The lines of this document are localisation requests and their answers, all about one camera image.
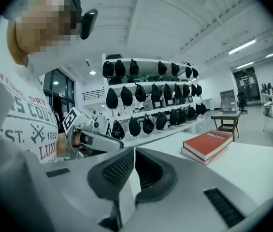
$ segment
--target floor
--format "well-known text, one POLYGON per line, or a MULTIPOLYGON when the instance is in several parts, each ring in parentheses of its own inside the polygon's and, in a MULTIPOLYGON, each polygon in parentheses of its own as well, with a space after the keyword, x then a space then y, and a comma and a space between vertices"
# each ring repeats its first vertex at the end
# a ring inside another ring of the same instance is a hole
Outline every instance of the floor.
MULTIPOLYGON (((235 141, 239 143, 273 146, 273 119, 269 118, 266 122, 266 129, 263 131, 265 115, 262 113, 262 106, 248 106, 245 109, 248 110, 248 114, 243 113, 240 116, 238 122, 239 138, 237 138, 237 132, 235 131, 235 141)), ((210 116, 218 113, 219 111, 210 111, 206 115, 206 128, 205 130, 215 130, 215 123, 210 119, 210 116)))

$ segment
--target office chair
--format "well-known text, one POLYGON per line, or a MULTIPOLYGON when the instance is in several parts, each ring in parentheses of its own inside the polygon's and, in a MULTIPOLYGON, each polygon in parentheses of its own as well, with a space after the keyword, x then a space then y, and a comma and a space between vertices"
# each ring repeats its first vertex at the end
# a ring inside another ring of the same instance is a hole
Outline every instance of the office chair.
POLYGON ((245 112, 246 114, 248 113, 248 110, 244 109, 245 106, 247 106, 247 101, 246 97, 244 96, 244 93, 238 93, 237 95, 238 98, 238 106, 241 108, 241 112, 245 112))

